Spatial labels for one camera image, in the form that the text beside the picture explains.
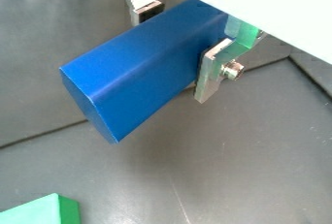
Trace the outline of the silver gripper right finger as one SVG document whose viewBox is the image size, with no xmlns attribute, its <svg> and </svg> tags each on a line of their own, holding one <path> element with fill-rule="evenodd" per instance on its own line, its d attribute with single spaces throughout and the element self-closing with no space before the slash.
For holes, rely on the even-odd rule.
<svg viewBox="0 0 332 224">
<path fill-rule="evenodd" d="M 222 80 L 236 80 L 240 77 L 244 66 L 236 62 L 236 58 L 258 43 L 263 31 L 234 16 L 228 16 L 224 34 L 226 36 L 200 55 L 194 87 L 194 99 L 199 103 L 218 91 Z"/>
</svg>

